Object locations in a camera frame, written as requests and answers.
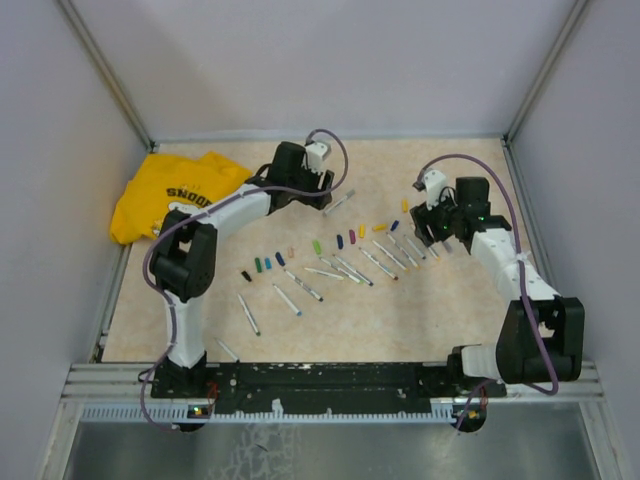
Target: metal pen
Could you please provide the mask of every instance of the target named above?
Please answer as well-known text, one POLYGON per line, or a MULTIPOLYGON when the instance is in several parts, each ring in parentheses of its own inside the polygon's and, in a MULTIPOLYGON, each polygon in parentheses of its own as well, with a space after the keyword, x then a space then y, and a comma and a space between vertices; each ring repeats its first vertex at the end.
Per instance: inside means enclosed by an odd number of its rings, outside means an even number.
POLYGON ((376 242, 375 240, 373 240, 373 244, 378 247, 380 250, 382 250, 382 253, 384 253, 387 257, 389 257, 391 260, 393 260, 393 262, 398 265, 401 269, 403 269, 405 272, 408 272, 409 269, 406 267, 406 265, 404 263, 402 263, 400 260, 398 260, 398 257, 396 257, 393 253, 391 253, 389 250, 387 250, 386 248, 384 248, 382 245, 380 245, 378 242, 376 242))
POLYGON ((355 273, 356 275, 358 275, 360 278, 362 278, 362 280, 365 281, 365 283, 367 285, 369 285, 370 287, 373 287, 373 282, 371 280, 369 280, 367 277, 365 277, 364 273, 359 272, 358 269, 356 267, 354 267, 353 265, 349 264, 346 260, 340 258, 337 255, 334 255, 333 258, 335 258, 337 261, 339 261, 342 265, 344 265, 346 268, 348 268, 349 270, 351 270, 353 273, 355 273))
POLYGON ((343 275, 346 275, 348 278, 350 278, 351 280, 353 280, 354 282, 356 282, 357 284, 362 283, 362 279, 353 276, 350 272, 347 272, 344 268, 341 268, 337 265, 334 265, 332 262, 330 262, 329 260, 327 260, 324 257, 318 257, 320 259, 321 262, 326 263, 327 265, 329 265, 331 268, 333 268, 336 272, 340 272, 343 275))
POLYGON ((227 355, 229 355, 231 358, 233 358, 234 362, 239 362, 240 358, 238 358, 238 356, 233 353, 233 350, 231 350, 226 343, 224 343, 222 340, 220 340, 218 337, 214 337, 216 342, 218 342, 218 345, 220 345, 220 348, 222 348, 225 352, 227 352, 227 355))
POLYGON ((325 277, 335 278, 336 280, 344 280, 342 275, 336 275, 335 273, 325 272, 324 270, 318 270, 317 268, 304 267, 307 272, 316 273, 318 275, 324 275, 325 277))
POLYGON ((389 270, 387 267, 385 267, 383 264, 381 264, 378 259, 376 257, 374 257, 373 255, 371 255, 369 252, 367 252, 364 248, 362 247, 358 247, 360 249, 360 251, 362 252, 362 254, 367 257, 369 260, 371 260, 380 270, 382 270, 384 273, 386 273, 387 275, 389 275, 391 278, 393 278, 394 280, 398 279, 398 276, 393 273, 391 270, 389 270))
POLYGON ((251 311, 249 310, 249 307, 247 306, 247 302, 244 301, 244 298, 242 298, 242 295, 240 295, 240 294, 238 294, 238 300, 240 300, 240 305, 242 305, 242 309, 244 310, 244 314, 247 316, 247 319, 249 319, 249 323, 251 324, 251 328, 253 328, 253 331, 259 337, 260 336, 260 330, 258 330, 258 324, 256 323, 256 319, 253 318, 253 315, 251 314, 251 311))
POLYGON ((284 303, 289 305, 289 308, 293 310, 293 313, 295 313, 297 316, 302 315, 302 312, 300 311, 300 309, 296 307, 296 304, 293 303, 289 297, 287 297, 287 294, 284 293, 279 286, 277 286, 275 283, 272 283, 271 285, 273 285, 273 288, 276 289, 276 292, 278 292, 278 295, 280 295, 280 297, 284 300, 284 303))
POLYGON ((311 295, 313 298, 315 298, 316 300, 318 300, 319 302, 322 302, 324 299, 322 298, 322 295, 320 295, 318 292, 316 292, 313 288, 311 288, 309 285, 307 285, 306 283, 304 283, 301 279, 299 279, 298 277, 296 277, 293 273, 291 273, 289 270, 287 270, 286 268, 284 269, 284 272, 289 275, 291 277, 291 279, 296 282, 298 285, 300 285, 302 287, 302 289, 307 292, 309 295, 311 295))
POLYGON ((409 238, 408 236, 405 235, 404 239, 407 241, 409 246, 411 248, 413 248, 418 255, 420 255, 421 259, 423 259, 423 260, 427 259, 427 256, 424 254, 424 252, 422 250, 420 250, 415 243, 413 243, 413 240, 411 240, 411 238, 409 238))
POLYGON ((396 238, 391 235, 389 232, 387 232, 387 237, 389 237, 389 239, 393 242, 393 244, 396 246, 396 248, 398 250, 400 250, 405 257, 407 257, 407 260, 409 260, 409 262, 411 262, 411 265, 413 265, 414 267, 416 267, 417 269, 420 269, 420 265, 418 265, 418 262, 415 261, 415 259, 411 256, 411 254, 409 252, 407 252, 407 250, 398 243, 398 241, 396 240, 396 238))
POLYGON ((340 200, 338 200, 336 203, 334 203, 333 205, 331 205, 329 208, 325 209, 324 212, 322 212, 323 216, 327 216, 329 215, 335 208, 339 207, 340 205, 342 205, 344 202, 346 202, 347 200, 349 200, 351 197, 353 197, 353 195, 356 193, 355 190, 351 189, 347 192, 347 194, 342 197, 340 200))

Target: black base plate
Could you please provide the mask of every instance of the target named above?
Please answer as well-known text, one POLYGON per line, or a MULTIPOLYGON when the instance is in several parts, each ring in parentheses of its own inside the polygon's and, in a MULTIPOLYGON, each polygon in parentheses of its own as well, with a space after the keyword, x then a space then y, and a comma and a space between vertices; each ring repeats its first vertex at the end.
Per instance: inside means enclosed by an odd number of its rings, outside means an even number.
MULTIPOLYGON (((165 363, 151 397, 206 398, 215 383, 219 414, 271 412, 274 400, 296 415, 430 413, 431 398, 465 395, 484 380, 452 381, 445 365, 424 363, 215 363, 199 373, 187 385, 165 363)), ((506 390, 493 384, 487 395, 503 397, 506 390)))

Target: beige tabletop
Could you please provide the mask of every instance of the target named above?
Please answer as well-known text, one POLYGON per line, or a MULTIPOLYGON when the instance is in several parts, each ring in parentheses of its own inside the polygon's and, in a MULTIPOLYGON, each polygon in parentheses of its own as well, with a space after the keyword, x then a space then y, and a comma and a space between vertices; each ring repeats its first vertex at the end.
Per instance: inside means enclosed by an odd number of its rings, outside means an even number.
MULTIPOLYGON (((403 213, 403 198, 414 206, 424 201, 412 183, 422 166, 445 153, 466 153, 487 162, 498 173, 512 195, 513 186, 498 139, 405 139, 345 142, 350 155, 349 176, 334 199, 348 190, 355 195, 327 218, 297 202, 269 217, 246 226, 218 246, 215 279, 205 294, 203 306, 204 343, 211 361, 228 361, 214 338, 223 339, 243 361, 335 362, 335 361, 440 361, 456 345, 495 342, 506 305, 489 275, 455 239, 453 253, 436 247, 441 260, 431 256, 418 260, 420 270, 405 273, 380 252, 377 240, 398 256, 384 232, 372 232, 376 224, 400 221, 395 232, 412 236, 411 217, 403 213), (367 227, 364 239, 349 243, 349 229, 367 227), (328 269, 313 250, 318 239, 323 254, 338 253, 336 234, 345 247, 339 253, 365 273, 373 287, 338 281, 309 273, 303 267, 328 269), (288 247, 295 257, 287 258, 288 247), (373 253, 399 275, 393 281, 365 258, 357 247, 373 253), (274 254, 281 252, 287 268, 324 296, 318 302, 282 271, 274 254), (273 268, 256 273, 254 258, 269 257, 273 268), (248 283, 240 275, 247 270, 248 283), (277 296, 277 283, 302 310, 296 317, 277 296), (238 302, 241 293, 262 332, 257 337, 238 302)), ((209 150, 222 153, 255 171, 271 162, 277 142, 227 142, 166 144, 163 153, 198 158, 209 150)), ((342 172, 337 146, 328 167, 342 172)), ((484 175, 479 167, 464 160, 447 160, 438 165, 454 183, 457 176, 484 175)), ((491 181, 493 212, 508 216, 500 192, 491 181)), ((522 226, 518 209, 519 223, 522 226)), ((133 245, 127 271, 113 316, 104 361, 149 361, 165 349, 167 333, 162 299, 142 280, 141 264, 148 241, 133 245)), ((528 241, 523 238, 523 248, 528 241)))

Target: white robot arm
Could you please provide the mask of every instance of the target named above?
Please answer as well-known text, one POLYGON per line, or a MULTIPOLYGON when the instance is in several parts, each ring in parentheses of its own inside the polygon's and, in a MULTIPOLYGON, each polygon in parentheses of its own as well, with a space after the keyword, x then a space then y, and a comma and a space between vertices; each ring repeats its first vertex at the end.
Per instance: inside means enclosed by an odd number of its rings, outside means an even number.
MULTIPOLYGON (((333 172, 326 171, 324 162, 331 153, 328 144, 312 142, 304 147, 283 142, 276 150, 274 160, 268 166, 265 178, 259 174, 247 180, 228 198, 240 194, 241 198, 230 202, 211 215, 192 222, 184 229, 169 236, 156 249, 151 259, 150 271, 156 284, 164 289, 174 304, 177 336, 169 353, 169 360, 177 367, 191 369, 206 361, 202 342, 203 294, 211 284, 215 271, 217 245, 245 225, 283 208, 297 200, 319 210, 331 202, 331 194, 302 197, 288 192, 259 192, 244 196, 256 186, 286 186, 307 192, 322 192, 331 187, 333 172), (182 245, 190 243, 188 252, 182 245)), ((167 214, 162 232, 188 216, 211 209, 179 204, 167 214)), ((167 331, 173 330, 169 304, 165 300, 167 331)))
POLYGON ((536 320, 554 331, 543 339, 554 368, 561 380, 575 380, 582 362, 582 304, 563 298, 526 255, 517 253, 509 223, 491 215, 489 182, 483 177, 461 177, 454 190, 442 172, 428 169, 414 186, 426 193, 425 202, 411 209, 416 236, 430 246, 454 235, 486 268, 509 307, 497 343, 457 347, 464 375, 506 383, 549 380, 521 298, 519 263, 523 262, 526 293, 536 320))

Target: pen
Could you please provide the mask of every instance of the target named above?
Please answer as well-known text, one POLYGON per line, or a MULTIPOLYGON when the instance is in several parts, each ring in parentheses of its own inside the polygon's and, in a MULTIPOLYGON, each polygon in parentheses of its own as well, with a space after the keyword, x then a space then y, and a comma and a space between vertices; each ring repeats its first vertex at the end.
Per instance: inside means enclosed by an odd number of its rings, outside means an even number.
POLYGON ((324 275, 325 277, 335 278, 336 280, 344 280, 342 275, 336 275, 335 273, 325 272, 324 270, 318 270, 317 268, 304 267, 307 272, 317 273, 318 275, 324 275))
POLYGON ((224 343, 222 340, 220 340, 218 337, 214 337, 216 342, 218 342, 218 345, 220 345, 220 347, 227 352, 227 355, 229 355, 231 358, 233 358, 234 362, 239 362, 240 359, 238 358, 238 356, 233 353, 233 350, 231 350, 226 343, 224 343))
POLYGON ((251 328, 253 328, 253 331, 259 337, 260 336, 260 330, 258 330, 258 324, 256 323, 256 319, 253 318, 253 315, 251 314, 251 311, 249 310, 249 307, 247 306, 247 302, 244 301, 244 298, 242 298, 242 295, 240 295, 240 294, 238 294, 238 300, 240 300, 240 305, 242 305, 242 309, 244 310, 244 314, 249 319, 249 323, 251 324, 251 328))
POLYGON ((369 260, 371 260, 380 270, 382 270, 384 273, 386 273, 387 275, 389 275, 391 278, 393 278, 394 280, 398 279, 398 276, 393 273, 391 270, 389 270, 387 267, 385 267, 383 264, 381 264, 378 259, 376 257, 374 257, 373 255, 371 255, 369 252, 367 252, 364 248, 362 247, 358 247, 360 248, 360 251, 362 252, 362 254, 367 257, 369 260))
POLYGON ((295 303, 293 303, 289 297, 287 297, 287 294, 284 293, 279 286, 277 286, 275 283, 272 283, 271 285, 273 285, 273 288, 276 289, 276 292, 278 292, 278 295, 280 295, 280 297, 282 297, 282 299, 284 300, 284 302, 289 305, 289 308, 291 310, 293 310, 293 313, 295 313, 297 316, 302 315, 302 312, 300 311, 300 309, 298 307, 296 307, 295 303))
POLYGON ((329 215, 336 207, 339 207, 340 205, 342 205, 344 202, 346 202, 347 200, 349 200, 351 197, 353 197, 353 195, 356 193, 355 190, 351 189, 347 192, 347 194, 342 197, 340 200, 338 200, 336 203, 334 203, 333 205, 331 205, 329 208, 327 208, 324 212, 322 212, 323 216, 327 216, 329 215))
POLYGON ((402 263, 400 260, 398 260, 398 257, 396 257, 393 253, 391 253, 389 250, 387 250, 386 248, 384 248, 382 245, 380 245, 378 242, 376 242, 375 240, 373 240, 373 244, 378 247, 380 250, 382 250, 382 253, 384 253, 387 257, 389 257, 391 260, 393 260, 393 262, 398 265, 401 269, 403 269, 405 272, 408 272, 409 269, 405 266, 404 263, 402 263))
POLYGON ((418 248, 418 246, 417 246, 415 243, 413 243, 413 240, 411 240, 411 239, 410 239, 408 236, 406 236, 406 235, 404 236, 404 239, 407 241, 407 243, 409 244, 409 246, 410 246, 411 248, 413 248, 413 249, 415 250, 415 252, 416 252, 418 255, 420 255, 420 258, 422 258, 423 260, 426 260, 426 259, 427 259, 427 256, 422 252, 422 250, 420 250, 420 249, 418 248))
POLYGON ((346 260, 340 258, 337 255, 334 255, 333 258, 335 258, 337 261, 339 261, 342 265, 344 265, 346 268, 348 268, 349 270, 351 270, 353 273, 355 273, 356 275, 358 275, 360 278, 362 278, 362 280, 365 281, 365 283, 367 285, 369 285, 370 287, 373 287, 373 282, 371 280, 369 280, 367 277, 364 276, 364 274, 362 272, 359 272, 354 266, 350 265, 349 263, 347 263, 346 260))
POLYGON ((391 235, 389 232, 387 232, 387 237, 389 237, 389 239, 398 248, 398 250, 400 250, 404 254, 404 256, 407 257, 407 260, 409 260, 409 262, 411 262, 411 265, 413 265, 414 267, 416 267, 418 269, 420 268, 420 265, 418 265, 418 262, 416 262, 415 259, 411 256, 411 254, 409 254, 409 252, 407 252, 405 250, 405 248, 398 243, 398 241, 396 240, 396 238, 393 235, 391 235))
POLYGON ((344 275, 346 275, 348 278, 350 278, 351 280, 353 280, 356 283, 362 283, 362 280, 359 279, 358 277, 353 276, 350 272, 347 272, 344 268, 341 268, 337 265, 334 265, 332 262, 330 262, 329 260, 327 260, 324 257, 318 257, 320 259, 321 262, 326 263, 327 265, 329 265, 331 268, 333 268, 336 272, 340 272, 344 275))
POLYGON ((300 285, 302 287, 302 289, 307 292, 309 295, 311 295, 313 298, 315 298, 316 300, 318 300, 319 302, 322 302, 324 299, 322 298, 322 295, 320 295, 318 292, 316 292, 313 288, 311 288, 309 285, 307 285, 306 283, 304 283, 302 280, 300 280, 298 277, 296 277, 293 273, 291 273, 289 270, 287 270, 286 268, 284 269, 284 272, 289 275, 291 277, 291 279, 296 282, 298 285, 300 285))

